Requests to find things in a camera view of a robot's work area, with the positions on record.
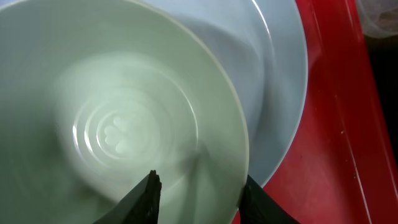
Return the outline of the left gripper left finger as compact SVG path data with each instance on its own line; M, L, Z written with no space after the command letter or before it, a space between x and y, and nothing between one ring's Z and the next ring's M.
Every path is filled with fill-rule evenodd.
M121 201L93 224L158 224L162 183L151 170Z

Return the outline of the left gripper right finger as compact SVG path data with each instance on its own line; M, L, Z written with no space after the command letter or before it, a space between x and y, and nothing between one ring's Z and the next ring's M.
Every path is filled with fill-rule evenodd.
M239 203L240 224L299 224L248 175Z

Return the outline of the pale green bowl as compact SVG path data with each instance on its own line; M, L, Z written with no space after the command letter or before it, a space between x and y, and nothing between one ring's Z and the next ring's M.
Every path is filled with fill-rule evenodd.
M1 3L1 222L94 223L150 172L159 223L231 223L249 166L236 89L142 1Z

